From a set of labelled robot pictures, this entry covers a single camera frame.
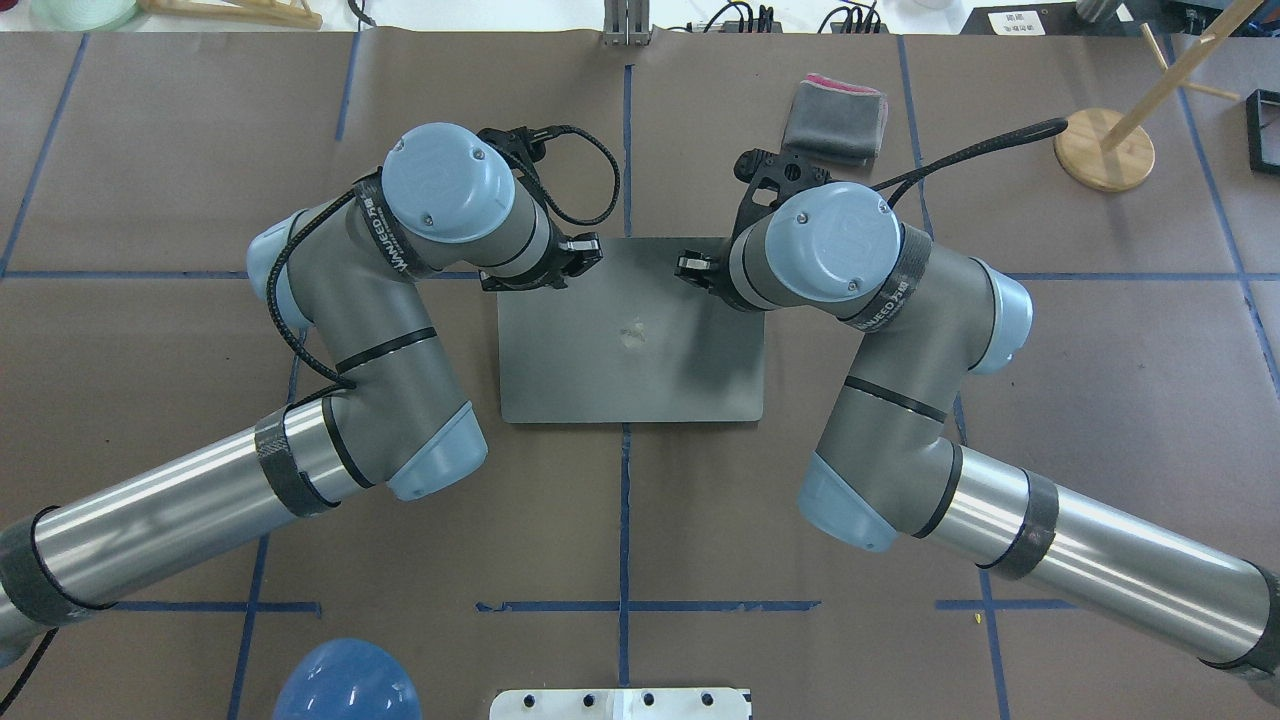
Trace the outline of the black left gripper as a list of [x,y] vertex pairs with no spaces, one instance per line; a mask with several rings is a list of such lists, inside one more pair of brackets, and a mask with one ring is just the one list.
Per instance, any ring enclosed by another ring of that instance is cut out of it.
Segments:
[[585,232],[568,237],[552,236],[532,266],[515,275],[493,275],[480,272],[480,286],[486,292],[529,291],[543,287],[563,290],[568,278],[588,272],[603,259],[600,237]]

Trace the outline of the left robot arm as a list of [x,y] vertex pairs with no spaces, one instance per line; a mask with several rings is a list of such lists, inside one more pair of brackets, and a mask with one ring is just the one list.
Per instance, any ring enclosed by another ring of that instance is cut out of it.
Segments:
[[294,356],[329,384],[250,428],[3,530],[3,664],[37,638],[278,528],[387,486],[413,501],[486,457],[419,283],[466,263],[485,291],[562,290],[602,259],[566,234],[535,164],[575,126],[404,132],[380,167],[246,254]]

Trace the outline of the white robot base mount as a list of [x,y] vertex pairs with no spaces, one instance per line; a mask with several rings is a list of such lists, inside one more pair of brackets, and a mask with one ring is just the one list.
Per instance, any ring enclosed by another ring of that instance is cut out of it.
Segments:
[[490,719],[753,719],[749,691],[732,687],[512,689]]

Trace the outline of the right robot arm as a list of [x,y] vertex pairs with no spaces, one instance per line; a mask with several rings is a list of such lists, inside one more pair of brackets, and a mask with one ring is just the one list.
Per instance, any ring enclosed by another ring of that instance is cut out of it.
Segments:
[[1277,577],[945,438],[963,379],[1006,366],[1034,309],[852,182],[803,190],[676,274],[745,313],[814,307],[861,342],[797,497],[852,547],[933,541],[1194,655],[1277,702]]

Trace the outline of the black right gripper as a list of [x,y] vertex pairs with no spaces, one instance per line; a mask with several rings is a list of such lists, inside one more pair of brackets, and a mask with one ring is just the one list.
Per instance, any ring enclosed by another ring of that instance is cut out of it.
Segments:
[[713,252],[684,250],[678,256],[676,277],[681,281],[708,291],[726,305],[740,313],[759,313],[737,290],[730,273],[730,251],[732,240],[723,240]]

